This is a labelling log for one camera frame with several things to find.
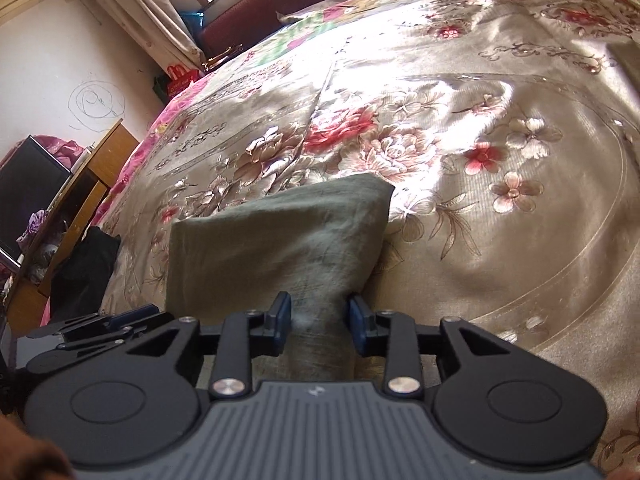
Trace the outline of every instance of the bedspread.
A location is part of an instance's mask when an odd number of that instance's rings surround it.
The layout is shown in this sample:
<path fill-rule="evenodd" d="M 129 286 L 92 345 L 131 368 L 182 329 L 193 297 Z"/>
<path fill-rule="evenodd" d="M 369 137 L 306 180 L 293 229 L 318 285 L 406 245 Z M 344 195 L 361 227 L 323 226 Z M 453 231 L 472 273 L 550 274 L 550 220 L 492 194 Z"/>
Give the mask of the bedspread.
<path fill-rule="evenodd" d="M 100 220 L 122 236 L 104 310 L 163 305 L 175 219 L 375 173 L 396 188 L 372 307 L 457 314 L 587 378 L 594 462 L 639 468 L 639 9 L 350 0 L 281 30 L 153 125 Z"/>

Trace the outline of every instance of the green cloth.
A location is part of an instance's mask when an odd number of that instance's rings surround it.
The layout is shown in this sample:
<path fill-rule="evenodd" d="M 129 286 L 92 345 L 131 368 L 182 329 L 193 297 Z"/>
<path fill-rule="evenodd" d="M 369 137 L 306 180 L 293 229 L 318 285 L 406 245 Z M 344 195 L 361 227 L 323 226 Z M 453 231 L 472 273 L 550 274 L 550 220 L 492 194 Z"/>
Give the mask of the green cloth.
<path fill-rule="evenodd" d="M 172 226 L 166 309 L 219 324 L 266 310 L 281 290 L 293 330 L 279 358 L 254 361 L 258 378 L 344 380 L 354 350 L 346 298 L 380 254 L 393 186 L 372 174 L 289 189 Z"/>

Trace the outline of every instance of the white wall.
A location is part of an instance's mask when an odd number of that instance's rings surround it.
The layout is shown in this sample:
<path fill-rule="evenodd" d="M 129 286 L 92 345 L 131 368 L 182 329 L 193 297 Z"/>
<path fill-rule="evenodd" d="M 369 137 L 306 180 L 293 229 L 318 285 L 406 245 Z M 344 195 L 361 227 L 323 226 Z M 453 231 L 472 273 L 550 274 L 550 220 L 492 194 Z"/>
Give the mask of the white wall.
<path fill-rule="evenodd" d="M 94 0 L 38 3 L 0 25 L 0 158 L 30 134 L 87 146 L 119 117 L 142 139 L 159 73 Z"/>

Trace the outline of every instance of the gray ribbed panel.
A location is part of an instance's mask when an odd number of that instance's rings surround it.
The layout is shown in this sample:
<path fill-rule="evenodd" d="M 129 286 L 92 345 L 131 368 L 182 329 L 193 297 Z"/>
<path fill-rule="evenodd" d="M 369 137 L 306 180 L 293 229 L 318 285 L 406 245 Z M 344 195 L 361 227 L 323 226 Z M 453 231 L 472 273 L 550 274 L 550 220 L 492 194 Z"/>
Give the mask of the gray ribbed panel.
<path fill-rule="evenodd" d="M 525 474 L 469 460 L 418 404 L 388 400 L 364 382 L 265 382 L 249 399 L 214 405 L 188 441 L 154 462 L 77 474 L 81 480 L 601 478 L 588 464 Z"/>

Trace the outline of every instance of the white logo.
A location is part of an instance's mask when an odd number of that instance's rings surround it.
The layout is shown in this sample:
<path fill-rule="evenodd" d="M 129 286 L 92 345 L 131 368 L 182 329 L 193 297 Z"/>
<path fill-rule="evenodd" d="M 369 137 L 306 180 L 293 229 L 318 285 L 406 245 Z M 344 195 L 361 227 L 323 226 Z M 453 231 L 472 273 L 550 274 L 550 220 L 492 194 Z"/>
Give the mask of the white logo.
<path fill-rule="evenodd" d="M 311 390 L 307 390 L 309 395 L 313 395 L 314 397 L 320 397 L 322 394 L 325 393 L 325 391 L 326 390 L 322 386 L 316 386 L 315 388 L 313 388 Z"/>

